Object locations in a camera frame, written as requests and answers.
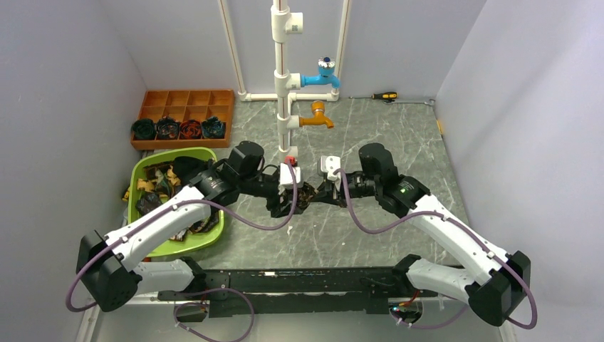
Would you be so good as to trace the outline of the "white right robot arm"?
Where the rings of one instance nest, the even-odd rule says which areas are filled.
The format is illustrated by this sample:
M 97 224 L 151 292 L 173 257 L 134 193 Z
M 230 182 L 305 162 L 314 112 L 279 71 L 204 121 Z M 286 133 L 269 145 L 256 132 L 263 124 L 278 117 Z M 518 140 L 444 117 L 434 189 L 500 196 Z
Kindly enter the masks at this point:
M 347 173 L 335 155 L 317 161 L 318 174 L 330 199 L 348 209 L 366 234 L 382 234 L 410 222 L 435 240 L 462 266 L 454 268 L 409 254 L 393 268 L 394 290 L 409 296 L 428 290 L 465 303 L 482 321 L 501 326 L 510 322 L 526 330 L 536 327 L 538 309 L 530 290 L 531 260 L 489 242 L 453 215 L 419 180 L 398 172 L 392 154 L 374 142 L 359 151 L 361 170 Z M 358 219 L 352 200 L 374 197 L 397 216 L 385 227 L 371 229 Z

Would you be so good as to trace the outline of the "brown floral tie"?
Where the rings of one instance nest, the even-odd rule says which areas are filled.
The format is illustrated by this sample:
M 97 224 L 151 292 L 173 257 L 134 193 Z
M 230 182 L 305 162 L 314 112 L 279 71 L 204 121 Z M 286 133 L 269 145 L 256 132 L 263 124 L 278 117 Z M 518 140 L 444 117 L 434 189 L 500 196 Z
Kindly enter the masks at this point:
M 305 210 L 316 196 L 317 190 L 307 182 L 303 183 L 302 187 L 298 188 L 297 206 Z

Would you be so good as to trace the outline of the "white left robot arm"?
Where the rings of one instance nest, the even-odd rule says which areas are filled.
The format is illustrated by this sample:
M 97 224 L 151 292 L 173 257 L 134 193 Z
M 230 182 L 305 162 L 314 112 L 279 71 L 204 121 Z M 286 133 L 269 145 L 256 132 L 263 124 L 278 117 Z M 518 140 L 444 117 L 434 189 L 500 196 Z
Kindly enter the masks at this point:
M 287 225 L 297 207 L 301 169 L 287 157 L 271 175 L 261 169 L 264 149 L 255 142 L 239 143 L 219 161 L 193 157 L 175 159 L 181 190 L 138 220 L 106 234 L 93 231 L 80 241 L 76 278 L 66 296 L 69 311 L 99 306 L 104 312 L 124 306 L 139 294 L 173 291 L 195 299 L 207 289 L 206 274 L 189 257 L 147 263 L 145 257 L 194 223 L 222 211 L 250 227 L 265 231 Z M 275 217 L 288 214 L 282 224 L 263 226 L 231 211 L 239 195 L 267 200 Z

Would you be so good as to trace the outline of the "orange wooden compartment tray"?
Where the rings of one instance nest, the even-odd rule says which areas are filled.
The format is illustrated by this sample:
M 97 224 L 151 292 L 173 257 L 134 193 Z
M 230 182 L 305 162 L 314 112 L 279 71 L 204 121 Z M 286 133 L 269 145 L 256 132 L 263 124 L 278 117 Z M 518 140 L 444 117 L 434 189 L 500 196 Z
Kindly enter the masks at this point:
M 130 143 L 136 150 L 165 150 L 186 147 L 227 148 L 231 142 L 234 117 L 234 91 L 231 89 L 203 90 L 149 90 L 146 92 L 137 119 L 149 118 L 156 122 L 170 116 L 180 124 L 195 119 L 203 122 L 212 116 L 226 123 L 223 139 L 198 140 L 135 140 L 130 131 Z

